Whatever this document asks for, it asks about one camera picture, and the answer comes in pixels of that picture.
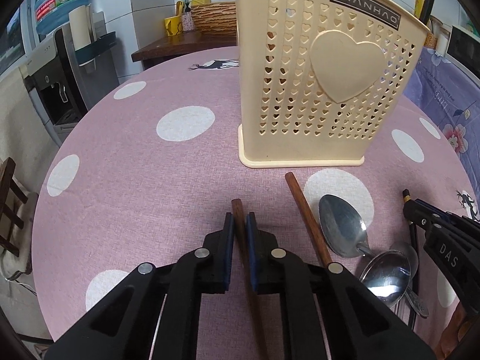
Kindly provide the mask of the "person's right hand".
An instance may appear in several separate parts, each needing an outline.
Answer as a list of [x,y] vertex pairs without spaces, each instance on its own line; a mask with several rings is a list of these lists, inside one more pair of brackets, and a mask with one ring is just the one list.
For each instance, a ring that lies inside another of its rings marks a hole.
[[470,318],[462,304],[459,302],[448,326],[442,332],[439,343],[434,349],[439,360],[446,359],[456,348],[465,334],[470,330],[473,319]]

